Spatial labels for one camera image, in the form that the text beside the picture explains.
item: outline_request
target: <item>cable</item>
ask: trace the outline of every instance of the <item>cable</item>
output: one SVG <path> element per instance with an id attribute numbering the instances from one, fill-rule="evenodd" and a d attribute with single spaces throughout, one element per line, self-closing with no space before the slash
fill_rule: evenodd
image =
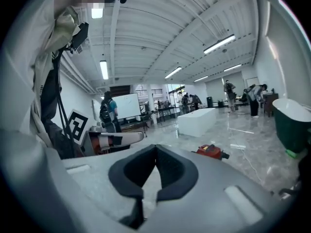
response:
<path id="1" fill-rule="evenodd" d="M 240 145 L 237 143 L 235 137 L 234 137 L 233 134 L 232 134 L 232 130 L 231 130 L 231 129 L 229 129 L 229 130 L 230 130 L 231 137 L 234 139 L 236 145 L 239 146 L 238 149 L 241 150 L 241 152 L 242 152 L 243 155 L 244 155 L 244 158 L 248 161 L 248 163 L 250 164 L 251 168 L 255 171 L 255 174 L 256 174 L 258 180 L 260 181 L 260 184 L 263 185 L 263 181 L 262 181 L 262 179 L 259 177 L 257 170 L 253 167 L 251 161 L 246 157 L 246 154 L 245 154 L 244 150 L 242 149 L 242 146 L 240 146 Z"/>
<path id="2" fill-rule="evenodd" d="M 71 154 L 72 154 L 72 157 L 74 158 L 75 157 L 75 151 L 74 151 L 74 147 L 73 147 L 74 140 L 73 140 L 72 132 L 71 132 L 71 129 L 69 126 L 68 118 L 67 118 L 67 115 L 66 115 L 66 112 L 65 112 L 65 109 L 63 106 L 62 98 L 60 96 L 60 91 L 59 91 L 59 66 L 60 66 L 60 59 L 61 59 L 61 56 L 62 56 L 64 50 L 65 50 L 65 47 L 61 48 L 59 50 L 58 56 L 53 60 L 53 66 L 54 66 L 54 69 L 56 72 L 56 74 L 55 74 L 55 92 L 56 92 L 59 115 L 60 115 L 60 118 L 62 121 L 64 134 L 67 138 L 69 135 L 69 143 L 70 143 L 70 148 L 71 148 Z"/>

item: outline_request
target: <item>white bathtub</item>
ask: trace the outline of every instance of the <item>white bathtub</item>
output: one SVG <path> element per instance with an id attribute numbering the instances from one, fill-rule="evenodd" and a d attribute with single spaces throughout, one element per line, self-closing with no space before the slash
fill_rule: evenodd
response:
<path id="1" fill-rule="evenodd" d="M 286 149 L 301 152 L 307 145 L 311 112 L 291 99 L 274 100 L 273 106 L 278 138 Z"/>
<path id="2" fill-rule="evenodd" d="M 273 106 L 292 120 L 299 122 L 311 122 L 311 112 L 291 99 L 277 99 Z"/>

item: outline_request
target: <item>person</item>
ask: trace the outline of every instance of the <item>person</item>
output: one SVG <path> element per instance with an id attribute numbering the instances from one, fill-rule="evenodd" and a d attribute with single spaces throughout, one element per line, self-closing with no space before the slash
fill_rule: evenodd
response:
<path id="1" fill-rule="evenodd" d="M 247 89 L 244 89 L 243 90 L 243 95 L 242 95 L 242 97 L 239 99 L 239 101 L 240 102 L 242 102 L 242 103 L 245 103 L 245 102 L 247 102 Z"/>
<path id="2" fill-rule="evenodd" d="M 194 109 L 197 111 L 199 109 L 199 104 L 202 104 L 202 102 L 197 95 L 190 95 L 190 97 L 192 98 Z"/>
<path id="3" fill-rule="evenodd" d="M 116 127 L 116 132 L 121 133 L 122 130 L 118 121 L 118 106 L 117 103 L 112 99 L 110 91 L 105 92 L 101 106 L 103 104 L 106 104 L 108 107 L 108 112 L 110 114 L 111 121 Z"/>
<path id="4" fill-rule="evenodd" d="M 184 104 L 183 104 L 183 94 L 182 92 L 178 92 L 178 106 L 179 106 L 179 109 L 180 109 L 180 115 L 183 115 L 185 114 L 185 109 L 184 109 Z"/>
<path id="5" fill-rule="evenodd" d="M 229 82 L 229 80 L 225 81 L 224 84 L 224 92 L 227 94 L 228 107 L 231 109 L 231 112 L 235 111 L 235 93 L 233 89 L 235 86 Z"/>
<path id="6" fill-rule="evenodd" d="M 59 30 L 62 22 L 67 23 L 65 37 L 73 35 L 77 25 L 71 23 L 64 12 L 69 6 L 81 6 L 94 2 L 112 2 L 108 0 L 37 0 L 31 6 L 24 8 L 18 21 L 12 26 L 10 36 L 3 44 L 3 59 L 6 64 L 0 83 L 7 91 L 6 96 L 15 97 L 14 89 L 10 83 L 3 82 L 10 78 L 18 84 L 19 95 L 22 99 L 7 101 L 7 108 L 16 107 L 19 110 L 10 111 L 10 121 L 2 113 L 0 126 L 11 131 L 19 131 L 33 135 L 42 144 L 55 148 L 61 159 L 72 158 L 67 137 L 62 134 L 62 129 L 52 122 L 56 114 L 57 98 L 55 76 L 53 70 L 52 52 L 57 52 L 65 44 L 64 41 L 55 41 L 62 37 L 64 30 Z M 74 144 L 74 150 L 81 153 L 79 146 Z"/>
<path id="7" fill-rule="evenodd" d="M 189 96 L 188 96 L 188 93 L 186 93 L 182 98 L 182 104 L 184 106 L 185 114 L 189 113 L 188 102 L 189 102 Z"/>
<path id="8" fill-rule="evenodd" d="M 263 91 L 267 90 L 267 85 L 261 84 L 261 85 L 256 85 L 253 87 L 249 92 L 249 105 L 251 107 L 251 117 L 252 118 L 258 118 L 258 107 L 260 100 L 262 99 L 261 94 Z"/>

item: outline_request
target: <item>black cable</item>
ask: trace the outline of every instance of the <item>black cable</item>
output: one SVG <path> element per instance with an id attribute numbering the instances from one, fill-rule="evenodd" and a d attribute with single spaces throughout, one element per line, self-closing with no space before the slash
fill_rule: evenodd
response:
<path id="1" fill-rule="evenodd" d="M 56 97 L 57 97 L 57 103 L 58 103 L 58 109 L 59 109 L 59 115 L 62 121 L 62 126 L 63 126 L 63 130 L 64 130 L 64 134 L 65 136 L 68 138 L 69 135 L 69 143 L 70 143 L 70 148 L 71 148 L 71 152 L 72 152 L 72 157 L 75 157 L 75 151 L 74 151 L 74 141 L 73 141 L 73 136 L 72 136 L 72 132 L 69 126 L 69 122 L 67 119 L 67 115 L 63 106 L 63 102 L 60 96 L 60 91 L 59 91 L 59 66 L 60 66 L 60 59 L 61 56 L 63 54 L 63 51 L 65 50 L 65 47 L 59 50 L 58 56 L 53 60 L 53 66 L 54 66 L 54 70 L 56 72 L 55 74 L 55 91 L 56 91 Z"/>

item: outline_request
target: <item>desk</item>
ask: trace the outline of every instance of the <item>desk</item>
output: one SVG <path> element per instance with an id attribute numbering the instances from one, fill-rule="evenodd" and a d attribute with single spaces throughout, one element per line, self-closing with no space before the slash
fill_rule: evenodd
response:
<path id="1" fill-rule="evenodd" d="M 268 117 L 273 113 L 273 101 L 278 99 L 278 93 L 270 93 L 263 95 L 264 103 L 263 103 L 263 114 L 268 113 Z"/>
<path id="2" fill-rule="evenodd" d="M 173 110 L 173 109 L 175 109 L 175 107 L 167 107 L 167 108 L 160 108 L 160 109 L 158 109 L 160 121 L 161 121 L 161 113 L 160 112 L 162 112 L 163 120 L 165 121 L 164 111 L 170 111 L 170 116 L 172 118 L 171 110 Z"/>
<path id="3" fill-rule="evenodd" d="M 200 109 L 178 117 L 181 134 L 200 137 L 216 122 L 216 109 Z"/>

